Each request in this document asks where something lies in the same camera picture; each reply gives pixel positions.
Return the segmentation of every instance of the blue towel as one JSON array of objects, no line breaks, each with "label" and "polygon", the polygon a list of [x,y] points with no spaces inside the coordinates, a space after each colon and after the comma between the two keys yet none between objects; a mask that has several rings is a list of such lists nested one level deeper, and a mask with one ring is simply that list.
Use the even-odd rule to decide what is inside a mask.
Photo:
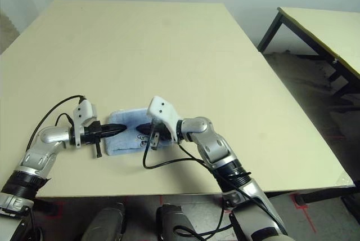
[{"label": "blue towel", "polygon": [[[109,124],[124,124],[127,129],[113,137],[105,138],[106,152],[108,155],[121,155],[145,151],[148,135],[136,130],[140,124],[151,123],[151,118],[146,115],[147,109],[120,110],[110,114]],[[171,141],[159,141],[158,148],[171,145]]]}]

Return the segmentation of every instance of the metal table frame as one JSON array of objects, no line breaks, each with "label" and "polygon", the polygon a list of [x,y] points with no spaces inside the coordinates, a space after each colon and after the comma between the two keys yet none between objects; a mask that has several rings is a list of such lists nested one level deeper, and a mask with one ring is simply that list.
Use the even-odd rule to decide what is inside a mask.
[{"label": "metal table frame", "polygon": [[348,68],[346,68],[332,53],[328,52],[324,47],[317,43],[311,36],[309,36],[304,30],[294,24],[286,15],[278,12],[263,39],[260,41],[257,49],[263,53],[274,35],[279,30],[281,24],[287,26],[293,31],[299,38],[301,38],[309,47],[311,47],[316,53],[319,54],[322,60],[326,60],[335,70],[333,75],[330,76],[329,81],[332,82],[338,77],[343,76],[348,83],[338,90],[334,96],[341,97],[346,93],[360,93],[360,79],[354,75]]}]

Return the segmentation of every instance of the wire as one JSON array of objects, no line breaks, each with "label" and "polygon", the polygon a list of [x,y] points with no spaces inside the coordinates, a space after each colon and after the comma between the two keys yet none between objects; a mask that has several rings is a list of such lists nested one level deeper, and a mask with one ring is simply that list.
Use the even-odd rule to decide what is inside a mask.
[{"label": "wire", "polygon": [[[207,231],[205,233],[201,233],[199,234],[200,236],[204,236],[204,235],[209,235],[209,234],[216,234],[216,233],[220,233],[221,231],[226,231],[228,229],[232,228],[232,224],[229,224],[225,227],[219,228],[218,230],[213,230],[213,231]],[[182,236],[182,237],[194,237],[192,234],[184,234],[184,233],[180,233],[179,231],[175,232],[177,235]]]},{"label": "wire", "polygon": [[65,103],[67,102],[68,100],[71,100],[71,99],[76,99],[76,98],[80,98],[80,99],[84,99],[85,97],[82,96],[82,95],[75,95],[75,96],[70,96],[68,97],[67,99],[64,99],[64,100],[61,100],[59,103],[57,103],[54,107],[52,107],[48,112],[47,114],[45,114],[45,116],[43,117],[43,119],[41,119],[41,121],[38,123],[38,125],[36,126],[36,128],[34,129],[34,132],[33,134],[31,135],[30,137],[30,140],[28,142],[28,145],[26,147],[26,151],[28,151],[30,149],[30,146],[33,142],[33,139],[36,135],[36,133],[38,132],[40,126],[43,124],[43,122],[45,121],[45,119],[57,108],[59,107],[62,103]]},{"label": "wire", "polygon": [[156,125],[154,125],[154,124],[151,125],[150,136],[148,138],[148,142],[146,144],[145,151],[144,151],[144,156],[142,158],[142,165],[144,166],[145,169],[155,169],[155,168],[159,168],[159,167],[169,165],[169,164],[172,164],[172,163],[175,163],[175,162],[180,162],[180,161],[197,161],[200,164],[204,163],[204,161],[202,161],[201,159],[197,159],[197,158],[193,157],[190,153],[185,151],[185,153],[187,155],[191,156],[192,158],[178,158],[178,159],[173,159],[173,160],[169,160],[169,161],[166,161],[166,162],[162,162],[162,163],[159,163],[159,164],[156,164],[156,165],[153,165],[153,166],[146,165],[146,156],[147,156],[147,152],[149,151],[149,147],[150,147],[152,138],[154,137],[155,126]]},{"label": "wire", "polygon": [[[224,216],[224,212],[225,212],[225,202],[224,202],[224,199],[222,199],[222,208],[221,208],[221,214],[220,214],[220,219],[219,219],[219,222],[218,222],[218,226],[215,228],[215,230],[213,231],[207,231],[205,233],[201,233],[199,235],[201,236],[205,236],[205,235],[210,235],[208,237],[205,238],[205,240],[209,240],[211,237],[213,237],[216,233],[220,233],[221,231],[226,231],[230,228],[232,228],[232,225],[229,224],[225,227],[222,227],[220,228],[221,226],[221,223],[223,221],[223,216]],[[179,236],[182,236],[182,237],[194,237],[192,234],[184,234],[184,233],[180,233],[179,231],[178,232],[175,232],[177,235]]]},{"label": "wire", "polygon": [[31,220],[31,231],[33,232],[34,239],[37,241],[38,236],[37,236],[37,233],[35,231],[35,218],[34,218],[34,213],[33,213],[32,209],[30,209],[30,220]]},{"label": "wire", "polygon": [[[183,150],[186,154],[188,154],[188,152],[184,149],[184,147],[182,147],[179,144],[179,147],[181,150]],[[281,230],[281,232],[285,235],[287,235],[287,232],[284,228],[284,226],[279,222],[279,220],[269,211],[266,209],[266,207],[264,207],[263,205],[261,205],[259,202],[257,202],[253,197],[249,196],[247,193],[245,193],[244,191],[240,190],[239,188],[237,188],[232,182],[229,182],[228,180],[226,180],[224,177],[222,177],[221,175],[219,175],[218,173],[212,171],[208,166],[206,166],[203,163],[199,163],[200,165],[202,165],[204,168],[206,168],[208,171],[210,171],[216,178],[219,178],[221,180],[223,180],[224,182],[226,182],[229,186],[231,186],[232,188],[234,188],[237,192],[239,192],[242,196],[244,196],[245,198],[248,198],[249,201],[251,201],[252,203],[256,204],[261,210],[263,210],[269,217],[271,217],[271,219],[277,224],[277,226],[279,227],[279,229]]]},{"label": "wire", "polygon": [[174,233],[179,234],[179,232],[177,230],[183,230],[188,232],[189,234],[193,235],[194,237],[196,237],[198,240],[200,241],[206,241],[205,238],[203,238],[200,234],[198,234],[196,231],[190,229],[189,227],[185,227],[182,225],[177,225],[174,227]]},{"label": "wire", "polygon": [[74,121],[73,119],[70,117],[70,115],[68,115],[67,113],[62,113],[60,114],[57,118],[56,118],[56,122],[55,122],[55,126],[57,126],[59,120],[60,120],[60,117],[62,117],[63,115],[65,115],[67,117],[67,120],[69,121],[69,123],[71,124],[71,126],[73,127],[74,126]]},{"label": "wire", "polygon": [[212,234],[210,234],[208,237],[205,238],[206,240],[209,240],[211,237],[213,237],[217,233],[217,231],[220,229],[221,223],[223,222],[224,213],[225,213],[225,201],[224,201],[224,198],[222,198],[222,200],[221,200],[221,213],[220,213],[218,226],[216,226],[216,228],[215,228],[215,230],[213,231]]}]

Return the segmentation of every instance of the table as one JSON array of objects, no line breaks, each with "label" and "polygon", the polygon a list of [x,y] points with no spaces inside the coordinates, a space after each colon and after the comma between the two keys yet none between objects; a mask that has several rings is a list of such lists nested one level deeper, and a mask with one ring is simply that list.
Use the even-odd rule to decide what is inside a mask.
[{"label": "table", "polygon": [[264,52],[281,24],[286,25],[326,60],[349,83],[335,93],[360,92],[360,13],[279,7],[278,14],[258,45]]},{"label": "table", "polygon": [[[210,118],[266,191],[345,185],[330,148],[222,4],[57,0],[1,58],[1,186],[45,112],[75,94],[96,104],[102,123],[154,95],[183,117]],[[220,192],[194,162],[145,170],[142,155],[94,159],[92,146],[66,149],[38,195]],[[182,156],[152,151],[148,163]]]}]

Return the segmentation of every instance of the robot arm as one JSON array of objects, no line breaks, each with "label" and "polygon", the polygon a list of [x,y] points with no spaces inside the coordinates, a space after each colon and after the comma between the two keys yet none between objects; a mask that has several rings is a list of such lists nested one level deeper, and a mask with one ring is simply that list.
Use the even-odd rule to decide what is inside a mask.
[{"label": "robot arm", "polygon": [[[182,119],[170,103],[157,96],[148,107],[148,115],[154,123],[166,125],[173,141],[196,143],[204,163],[217,179],[224,200],[233,208],[229,217],[239,240],[293,240],[285,235],[284,223],[263,190],[250,178],[208,118]],[[260,203],[277,222],[245,195]]]},{"label": "robot arm", "polygon": [[35,143],[0,192],[0,225],[7,225],[4,229],[1,227],[1,240],[10,240],[3,234],[13,236],[24,224],[21,218],[33,208],[37,191],[48,181],[47,176],[60,150],[69,145],[80,148],[81,144],[96,144],[97,157],[100,157],[100,139],[126,129],[122,124],[100,125],[100,121],[94,120],[96,117],[95,106],[83,99],[74,110],[74,127],[46,127],[38,132]]}]

